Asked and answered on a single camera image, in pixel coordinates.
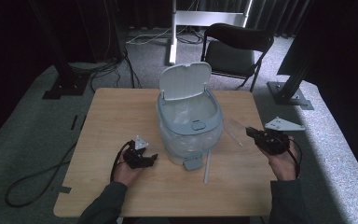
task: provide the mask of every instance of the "human hand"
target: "human hand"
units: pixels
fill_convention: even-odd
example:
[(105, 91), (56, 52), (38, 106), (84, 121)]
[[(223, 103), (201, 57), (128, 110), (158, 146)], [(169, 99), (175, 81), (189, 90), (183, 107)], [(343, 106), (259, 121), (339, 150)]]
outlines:
[(130, 166), (126, 162), (124, 162), (124, 152), (125, 151), (122, 151), (120, 154), (120, 160), (117, 164), (113, 180), (129, 187), (136, 180), (139, 174), (144, 170), (144, 168), (131, 169)]
[[(297, 158), (297, 151), (293, 142), (294, 138), (289, 136), (290, 151)], [(296, 163), (287, 151), (279, 155), (269, 155), (266, 151), (259, 148), (260, 151), (268, 158), (268, 164), (271, 166), (272, 172), (275, 174), (278, 180), (289, 181), (296, 179)]]

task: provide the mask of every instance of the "chair backrest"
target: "chair backrest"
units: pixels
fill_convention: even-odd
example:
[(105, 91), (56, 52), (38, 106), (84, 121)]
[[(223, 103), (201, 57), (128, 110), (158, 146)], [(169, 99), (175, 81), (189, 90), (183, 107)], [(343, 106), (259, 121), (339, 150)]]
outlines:
[(235, 49), (257, 50), (264, 54), (269, 51), (274, 43), (274, 36), (266, 31), (246, 29), (225, 23), (215, 23), (205, 30), (202, 60), (205, 58), (208, 37), (213, 37)]

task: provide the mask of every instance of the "tripod base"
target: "tripod base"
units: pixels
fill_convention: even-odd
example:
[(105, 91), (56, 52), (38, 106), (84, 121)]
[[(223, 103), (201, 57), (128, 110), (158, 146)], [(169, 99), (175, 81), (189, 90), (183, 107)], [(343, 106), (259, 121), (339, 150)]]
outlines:
[(280, 91), (284, 86), (284, 82), (268, 82), (267, 85), (274, 97), (275, 104), (277, 105), (300, 105), (303, 110), (313, 110), (310, 100), (306, 100), (301, 89), (298, 88), (295, 95), (290, 99), (281, 97)]
[(46, 91), (43, 95), (44, 100), (59, 100), (62, 95), (83, 95), (84, 90), (89, 83), (91, 73), (76, 74), (77, 77), (74, 84), (70, 87), (64, 87), (60, 81), (60, 77), (57, 77), (53, 87), (50, 91)]

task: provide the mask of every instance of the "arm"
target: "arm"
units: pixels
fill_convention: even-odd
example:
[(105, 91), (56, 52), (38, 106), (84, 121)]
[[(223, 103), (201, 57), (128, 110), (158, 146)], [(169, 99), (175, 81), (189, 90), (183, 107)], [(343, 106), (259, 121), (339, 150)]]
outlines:
[[(301, 182), (296, 179), (296, 163), (286, 151), (279, 155), (269, 155), (260, 148), (268, 158), (268, 164), (278, 181), (271, 181), (272, 209), (269, 214), (271, 224), (313, 223), (302, 197)], [(294, 143), (289, 150), (297, 158)]]
[(115, 223), (121, 213), (127, 186), (113, 181), (81, 214), (77, 223)]
[[(123, 153), (120, 155), (120, 161), (124, 161)], [(127, 163), (120, 163), (115, 170), (113, 181), (84, 210), (77, 223), (116, 223), (127, 189), (142, 171), (143, 168), (132, 170)]]

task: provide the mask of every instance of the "black curtain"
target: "black curtain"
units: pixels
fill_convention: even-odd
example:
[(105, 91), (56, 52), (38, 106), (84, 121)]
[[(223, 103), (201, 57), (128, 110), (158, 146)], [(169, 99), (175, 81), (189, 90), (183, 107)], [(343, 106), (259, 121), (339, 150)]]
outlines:
[(51, 65), (27, 1), (0, 1), (0, 127), (34, 79)]
[(314, 1), (279, 74), (296, 76), (303, 66), (358, 160), (358, 1)]

